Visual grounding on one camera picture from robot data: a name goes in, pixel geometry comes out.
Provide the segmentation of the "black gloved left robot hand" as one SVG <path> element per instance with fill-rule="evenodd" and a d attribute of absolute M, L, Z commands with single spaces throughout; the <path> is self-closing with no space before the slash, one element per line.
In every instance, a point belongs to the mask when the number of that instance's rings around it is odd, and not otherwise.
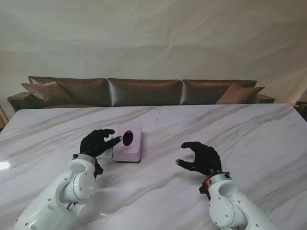
<path fill-rule="evenodd" d="M 113 148 L 122 141 L 122 137 L 115 137 L 105 141 L 106 138 L 113 134 L 115 134 L 115 131 L 112 129 L 99 129 L 92 131 L 89 135 L 82 139 L 80 144 L 80 153 L 89 155 L 93 158 L 100 156 L 105 151 Z"/>

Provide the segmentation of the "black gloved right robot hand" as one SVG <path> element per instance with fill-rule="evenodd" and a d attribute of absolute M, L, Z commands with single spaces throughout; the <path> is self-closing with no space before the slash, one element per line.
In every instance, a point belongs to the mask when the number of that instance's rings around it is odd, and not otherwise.
<path fill-rule="evenodd" d="M 220 156 L 213 147 L 194 141 L 184 142 L 181 145 L 181 148 L 191 149 L 195 154 L 195 160 L 193 162 L 188 162 L 177 159 L 176 164 L 178 166 L 192 172 L 199 172 L 206 176 L 211 173 L 222 172 Z"/>

